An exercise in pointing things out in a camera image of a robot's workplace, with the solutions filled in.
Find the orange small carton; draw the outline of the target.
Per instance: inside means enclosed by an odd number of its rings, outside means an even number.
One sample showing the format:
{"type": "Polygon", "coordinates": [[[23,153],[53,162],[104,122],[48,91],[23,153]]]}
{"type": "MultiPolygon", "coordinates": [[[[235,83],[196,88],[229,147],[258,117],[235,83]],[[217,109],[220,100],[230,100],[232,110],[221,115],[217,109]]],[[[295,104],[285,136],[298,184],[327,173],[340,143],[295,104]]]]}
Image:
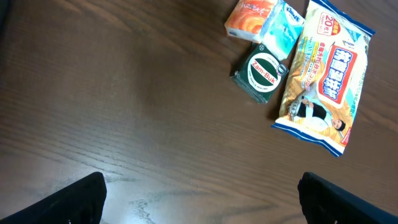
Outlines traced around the orange small carton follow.
{"type": "Polygon", "coordinates": [[[279,3],[278,0],[239,0],[224,24],[227,35],[260,43],[279,3]]]}

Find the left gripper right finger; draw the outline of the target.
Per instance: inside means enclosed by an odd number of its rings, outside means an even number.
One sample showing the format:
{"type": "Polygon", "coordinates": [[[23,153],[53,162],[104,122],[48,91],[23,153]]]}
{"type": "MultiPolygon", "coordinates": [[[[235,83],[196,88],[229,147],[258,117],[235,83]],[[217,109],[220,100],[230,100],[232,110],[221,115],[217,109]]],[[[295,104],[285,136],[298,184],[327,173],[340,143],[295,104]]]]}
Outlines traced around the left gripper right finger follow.
{"type": "Polygon", "coordinates": [[[302,213],[308,223],[397,223],[397,217],[313,172],[298,183],[302,213]]]}

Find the round tape roll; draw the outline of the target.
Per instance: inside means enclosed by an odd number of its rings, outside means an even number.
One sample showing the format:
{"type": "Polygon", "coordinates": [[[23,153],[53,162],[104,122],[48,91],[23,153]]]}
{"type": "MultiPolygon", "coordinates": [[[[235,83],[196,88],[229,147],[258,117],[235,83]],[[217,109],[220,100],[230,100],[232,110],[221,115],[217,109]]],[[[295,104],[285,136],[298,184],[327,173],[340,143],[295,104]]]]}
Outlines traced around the round tape roll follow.
{"type": "Polygon", "coordinates": [[[266,104],[288,72],[264,44],[257,44],[231,79],[257,103],[266,104]]]}

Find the yellow snack bag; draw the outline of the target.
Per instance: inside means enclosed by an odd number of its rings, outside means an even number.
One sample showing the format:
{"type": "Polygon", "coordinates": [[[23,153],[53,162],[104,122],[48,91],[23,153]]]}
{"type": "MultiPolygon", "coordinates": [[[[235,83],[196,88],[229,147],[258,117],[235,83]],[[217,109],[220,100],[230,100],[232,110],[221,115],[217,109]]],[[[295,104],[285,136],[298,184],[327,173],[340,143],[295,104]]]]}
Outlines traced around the yellow snack bag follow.
{"type": "Polygon", "coordinates": [[[340,157],[349,141],[375,31],[327,0],[310,0],[273,128],[340,157]]]}

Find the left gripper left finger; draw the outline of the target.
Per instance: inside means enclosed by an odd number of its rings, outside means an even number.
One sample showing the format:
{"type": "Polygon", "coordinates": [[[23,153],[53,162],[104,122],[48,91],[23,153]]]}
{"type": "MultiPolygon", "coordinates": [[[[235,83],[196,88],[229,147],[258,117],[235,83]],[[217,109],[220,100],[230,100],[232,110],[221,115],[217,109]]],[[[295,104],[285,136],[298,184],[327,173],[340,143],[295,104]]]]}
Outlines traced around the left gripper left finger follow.
{"type": "Polygon", "coordinates": [[[106,195],[104,175],[94,172],[39,202],[1,219],[1,223],[99,224],[106,195]]]}

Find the teal small carton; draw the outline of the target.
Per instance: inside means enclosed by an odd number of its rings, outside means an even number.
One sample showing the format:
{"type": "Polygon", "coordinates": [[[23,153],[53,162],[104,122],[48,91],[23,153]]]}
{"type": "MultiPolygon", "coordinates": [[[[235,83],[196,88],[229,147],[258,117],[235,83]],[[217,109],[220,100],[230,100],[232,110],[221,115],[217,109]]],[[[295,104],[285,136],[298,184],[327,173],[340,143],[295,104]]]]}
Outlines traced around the teal small carton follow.
{"type": "Polygon", "coordinates": [[[278,1],[271,18],[266,22],[262,43],[278,60],[285,60],[296,44],[305,19],[285,1],[278,1]]]}

